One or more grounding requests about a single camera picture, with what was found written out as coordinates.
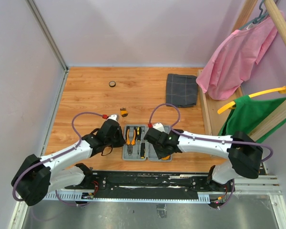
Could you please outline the yellow tape measure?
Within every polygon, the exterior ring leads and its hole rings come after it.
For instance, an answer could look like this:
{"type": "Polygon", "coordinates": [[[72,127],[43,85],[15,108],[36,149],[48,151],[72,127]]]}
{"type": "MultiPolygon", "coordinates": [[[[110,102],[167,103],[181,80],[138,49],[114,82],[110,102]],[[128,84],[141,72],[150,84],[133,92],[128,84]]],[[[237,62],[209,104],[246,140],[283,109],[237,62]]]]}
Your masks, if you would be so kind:
{"type": "Polygon", "coordinates": [[[169,160],[171,158],[171,156],[166,156],[166,157],[163,157],[162,160],[169,160]]]}

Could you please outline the orange black pliers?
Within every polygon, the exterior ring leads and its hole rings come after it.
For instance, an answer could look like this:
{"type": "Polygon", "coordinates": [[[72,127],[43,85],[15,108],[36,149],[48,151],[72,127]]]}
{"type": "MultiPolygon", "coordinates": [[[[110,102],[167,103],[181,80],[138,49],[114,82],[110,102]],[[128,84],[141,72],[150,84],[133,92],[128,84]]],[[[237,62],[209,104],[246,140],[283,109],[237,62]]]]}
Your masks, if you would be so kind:
{"type": "Polygon", "coordinates": [[[135,127],[133,130],[130,130],[130,127],[126,127],[126,145],[127,145],[127,154],[130,156],[133,153],[133,146],[136,141],[136,130],[135,127]]]}

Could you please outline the hex key set orange holder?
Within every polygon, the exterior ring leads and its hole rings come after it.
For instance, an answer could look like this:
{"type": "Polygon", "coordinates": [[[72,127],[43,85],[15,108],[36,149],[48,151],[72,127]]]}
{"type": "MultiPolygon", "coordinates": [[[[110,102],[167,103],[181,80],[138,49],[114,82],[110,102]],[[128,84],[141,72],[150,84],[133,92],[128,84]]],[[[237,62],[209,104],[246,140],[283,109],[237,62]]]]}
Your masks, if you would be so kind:
{"type": "Polygon", "coordinates": [[[127,117],[128,116],[128,112],[126,108],[121,108],[120,109],[120,113],[122,117],[127,117]]]}

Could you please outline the grey plastic tool case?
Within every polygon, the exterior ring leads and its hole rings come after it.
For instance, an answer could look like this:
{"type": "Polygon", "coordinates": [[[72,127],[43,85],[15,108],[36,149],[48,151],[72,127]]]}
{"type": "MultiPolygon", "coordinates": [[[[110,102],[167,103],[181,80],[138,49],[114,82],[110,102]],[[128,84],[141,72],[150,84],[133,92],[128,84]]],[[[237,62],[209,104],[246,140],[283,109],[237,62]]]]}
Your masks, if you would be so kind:
{"type": "Polygon", "coordinates": [[[126,125],[123,131],[125,145],[122,147],[122,159],[125,161],[170,162],[172,156],[159,159],[154,147],[144,140],[148,131],[146,125],[126,125]]]}

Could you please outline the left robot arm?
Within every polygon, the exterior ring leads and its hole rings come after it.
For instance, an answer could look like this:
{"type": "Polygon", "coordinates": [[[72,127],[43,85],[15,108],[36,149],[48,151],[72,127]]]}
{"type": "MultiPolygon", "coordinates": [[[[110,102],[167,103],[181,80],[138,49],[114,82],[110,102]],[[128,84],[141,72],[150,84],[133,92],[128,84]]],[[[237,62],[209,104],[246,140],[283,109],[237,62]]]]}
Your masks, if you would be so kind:
{"type": "Polygon", "coordinates": [[[118,121],[108,118],[99,129],[84,135],[75,144],[56,153],[37,157],[27,156],[11,185],[13,197],[34,206],[57,189],[80,186],[83,189],[92,185],[92,171],[81,163],[105,148],[122,147],[125,143],[118,121]]]}

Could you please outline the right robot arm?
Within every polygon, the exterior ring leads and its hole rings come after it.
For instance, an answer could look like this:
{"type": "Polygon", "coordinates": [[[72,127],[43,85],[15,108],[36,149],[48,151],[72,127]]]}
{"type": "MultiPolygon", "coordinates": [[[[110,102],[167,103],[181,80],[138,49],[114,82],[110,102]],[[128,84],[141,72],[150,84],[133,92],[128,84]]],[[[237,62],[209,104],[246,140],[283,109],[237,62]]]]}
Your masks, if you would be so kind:
{"type": "Polygon", "coordinates": [[[263,150],[242,132],[236,135],[198,135],[183,130],[170,130],[169,133],[154,127],[149,128],[144,140],[153,145],[159,159],[173,153],[198,152],[226,159],[221,165],[212,166],[206,179],[212,191],[238,176],[257,179],[262,162],[263,150]]]}

